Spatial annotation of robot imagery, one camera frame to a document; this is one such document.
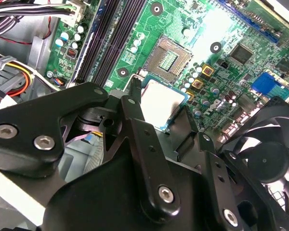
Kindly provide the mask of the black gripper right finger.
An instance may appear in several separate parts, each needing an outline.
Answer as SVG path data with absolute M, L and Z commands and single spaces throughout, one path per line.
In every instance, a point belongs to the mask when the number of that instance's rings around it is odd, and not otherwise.
M 230 159 L 215 151 L 212 139 L 198 131 L 184 106 L 170 124 L 177 161 L 200 171 L 200 197 L 205 226 L 212 231 L 276 231 L 273 210 L 262 186 L 249 182 Z

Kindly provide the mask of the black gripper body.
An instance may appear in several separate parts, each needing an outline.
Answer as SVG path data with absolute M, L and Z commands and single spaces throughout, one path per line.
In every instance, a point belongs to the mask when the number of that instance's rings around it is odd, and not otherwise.
M 199 231 L 200 174 L 166 160 L 138 109 L 121 109 L 112 159 L 68 183 L 50 200 L 44 231 Z

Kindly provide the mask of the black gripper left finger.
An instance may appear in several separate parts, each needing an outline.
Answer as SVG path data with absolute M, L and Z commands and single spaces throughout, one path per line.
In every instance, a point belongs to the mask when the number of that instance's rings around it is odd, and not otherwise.
M 141 91 L 135 77 L 120 98 L 83 83 L 1 109 L 0 170 L 32 179 L 51 176 L 70 142 L 100 131 L 105 164 L 124 150 L 131 155 L 144 213 L 176 216 L 180 197 L 155 129 L 143 116 Z

